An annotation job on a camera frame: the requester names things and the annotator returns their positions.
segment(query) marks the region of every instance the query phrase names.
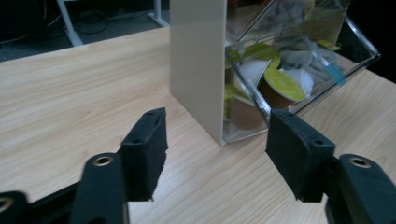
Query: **yellow object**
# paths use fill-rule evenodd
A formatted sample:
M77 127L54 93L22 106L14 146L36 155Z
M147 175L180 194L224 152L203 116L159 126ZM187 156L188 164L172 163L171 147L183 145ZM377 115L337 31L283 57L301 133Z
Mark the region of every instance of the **yellow object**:
M241 59L241 55L240 55L240 54L238 53L238 51L236 51L236 50L230 50L230 51L229 51L229 54L230 54L231 60L232 60L234 63L236 63L238 60ZM225 58L225 68L229 68L229 67L231 67L231 62L230 62L230 60L228 60L228 58L226 57L226 58Z
M320 39L317 42L318 42L318 44L320 44L321 46L323 46L323 47L325 47L326 49L329 49L329 50L336 51L336 50L341 49L339 46L336 46L336 45L332 44L330 41L327 41L327 40L324 40L324 39Z
M274 91L289 100L298 102L305 98L300 84L277 69L267 69L264 73L264 78Z
M253 56L254 59L268 61L268 67L276 69L280 65L280 54L265 43L257 43L245 48L244 58Z
M230 101L233 98L233 85L225 84L224 86L224 117L230 117Z

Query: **cable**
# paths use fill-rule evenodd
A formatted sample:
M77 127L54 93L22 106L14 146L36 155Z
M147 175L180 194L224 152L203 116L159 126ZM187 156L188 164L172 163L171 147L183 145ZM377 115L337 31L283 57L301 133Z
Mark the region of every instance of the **cable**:
M58 39L65 35L66 35L66 33L64 32L64 30L62 30L60 35L52 36L49 40Z
M107 19L108 19L109 21L114 21L114 22L117 22L117 21L131 21L131 20L135 20L135 19L137 19L137 18L140 18L140 17L146 15L148 12L147 12L147 11L143 11L143 12L142 12L140 15L138 15L138 16L136 16L136 12L132 12L132 13L134 13L134 14L132 14L131 16L124 17L124 18L114 18L114 17L119 16L119 15L116 15L116 16L114 16L114 17L109 17L109 18L107 18Z
M47 1L46 0L43 0L43 5L44 5L43 19L45 20L47 18Z
M18 36L18 37L16 37L16 38L13 38L13 39L1 41L1 42L0 42L0 45L2 45L2 44L7 44L7 43L11 43L11 42L15 42L15 41L24 39L26 36L27 36L27 35L22 35L22 36Z
M87 31L79 30L75 27L75 30L77 32L83 33L85 35L96 35L96 34L103 32L107 28L108 19L106 18L106 16L104 16L103 13L98 12L96 10L91 10L91 12L93 12L93 14L80 18L74 24L78 24L79 22L84 22L85 24L92 25L92 24L101 23L103 21L105 24L104 27L102 27L98 31L94 31L94 32L87 32Z
M52 22L50 22L49 24L47 24L47 26L51 26L53 23L55 23L57 20L59 20L62 17L62 14L59 14L59 16Z

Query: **wood grain surface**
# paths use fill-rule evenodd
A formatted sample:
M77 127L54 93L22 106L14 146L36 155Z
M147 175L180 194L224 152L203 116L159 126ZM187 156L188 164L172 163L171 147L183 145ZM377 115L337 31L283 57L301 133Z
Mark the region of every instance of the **wood grain surface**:
M115 152L141 115L167 112L167 161L154 202L131 223L327 223L301 203L265 153L266 134L220 147L169 91L169 28L0 63L0 192L36 201ZM364 70L302 114L396 182L396 87Z

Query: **white chair leg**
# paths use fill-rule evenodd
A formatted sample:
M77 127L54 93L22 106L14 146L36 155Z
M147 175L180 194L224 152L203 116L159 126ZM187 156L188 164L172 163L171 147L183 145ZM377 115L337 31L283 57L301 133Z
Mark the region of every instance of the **white chair leg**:
M149 13L148 16L163 27L169 26L169 23L161 17L161 0L154 0L154 13Z
M64 18L64 24L66 25L66 32L67 37L69 38L70 42L74 47L83 45L81 39L79 38L78 34L73 28L73 24L70 20L69 13L67 12L66 4L64 0L57 0L59 9L62 13L62 18Z

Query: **transparent plastic container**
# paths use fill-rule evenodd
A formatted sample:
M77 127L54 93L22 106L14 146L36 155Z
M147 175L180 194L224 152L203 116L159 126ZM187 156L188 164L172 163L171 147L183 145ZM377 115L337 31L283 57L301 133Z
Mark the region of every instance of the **transparent plastic container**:
M342 8L339 14L325 9L269 35L257 30L225 48L226 142L266 132L272 108L302 113L379 59Z
M227 37L233 42L253 36L274 35L301 24L315 27L315 21L331 16L326 29L336 38L344 20L347 0L228 0Z

